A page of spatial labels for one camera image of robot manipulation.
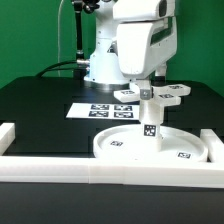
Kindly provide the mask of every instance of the printed marker sheet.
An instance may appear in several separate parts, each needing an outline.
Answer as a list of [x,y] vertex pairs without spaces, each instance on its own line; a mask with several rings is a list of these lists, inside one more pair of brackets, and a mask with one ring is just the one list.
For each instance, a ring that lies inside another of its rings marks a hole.
[[73,103],[66,118],[138,120],[138,105]]

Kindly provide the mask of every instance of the black square marker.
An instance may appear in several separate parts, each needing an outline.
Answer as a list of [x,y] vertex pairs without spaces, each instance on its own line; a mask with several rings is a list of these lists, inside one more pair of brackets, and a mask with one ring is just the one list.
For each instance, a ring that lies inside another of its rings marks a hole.
[[120,147],[120,146],[122,146],[124,143],[123,143],[123,142],[118,142],[118,141],[112,141],[110,144],[113,145],[113,146]]
[[128,105],[114,105],[114,110],[132,111],[132,106],[128,106]]
[[145,136],[156,136],[156,126],[155,125],[145,125],[144,126],[144,135]]
[[131,90],[123,90],[121,91],[121,93],[123,93],[124,95],[132,95],[134,94],[135,92],[131,91]]
[[134,118],[133,113],[131,112],[114,112],[115,118]]
[[183,89],[183,87],[182,86],[178,86],[178,85],[176,85],[176,86],[169,86],[171,89]]
[[163,94],[163,95],[159,95],[159,96],[162,97],[163,99],[168,99],[168,98],[173,98],[174,97],[170,94]]
[[109,110],[110,105],[107,104],[92,104],[91,110]]
[[109,112],[107,111],[90,111],[89,117],[108,117]]
[[186,152],[179,152],[178,153],[178,157],[183,158],[183,159],[190,159],[191,158],[191,154],[190,153],[186,153]]

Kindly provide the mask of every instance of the green wall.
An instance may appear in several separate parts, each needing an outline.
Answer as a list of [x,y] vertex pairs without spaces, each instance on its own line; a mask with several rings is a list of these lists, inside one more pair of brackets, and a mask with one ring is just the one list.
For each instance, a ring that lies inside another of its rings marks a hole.
[[[75,55],[75,23],[71,1],[65,1],[61,59],[69,60]],[[178,52],[169,61],[168,79],[200,81],[224,96],[224,1],[179,1]],[[0,87],[57,62],[60,2],[0,1]],[[94,15],[84,15],[86,56],[94,50],[94,26]]]

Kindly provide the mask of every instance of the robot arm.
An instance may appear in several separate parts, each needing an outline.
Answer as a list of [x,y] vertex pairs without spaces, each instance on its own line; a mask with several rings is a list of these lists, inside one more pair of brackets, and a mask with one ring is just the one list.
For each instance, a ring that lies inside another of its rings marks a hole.
[[160,71],[160,66],[176,53],[176,19],[168,18],[174,10],[175,0],[119,0],[115,4],[113,16],[120,21],[118,60],[125,77],[145,79]]

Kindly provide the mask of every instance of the black table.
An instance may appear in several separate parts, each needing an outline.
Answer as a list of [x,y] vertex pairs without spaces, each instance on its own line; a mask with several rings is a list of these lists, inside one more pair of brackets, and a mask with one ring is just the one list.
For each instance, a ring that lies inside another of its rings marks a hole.
[[[224,140],[224,99],[206,85],[166,108],[164,125]],[[119,103],[109,92],[70,78],[23,77],[0,90],[0,121],[16,124],[4,156],[93,157],[101,130],[137,121],[66,119],[73,102]],[[0,183],[0,223],[223,223],[224,190],[89,184]]]

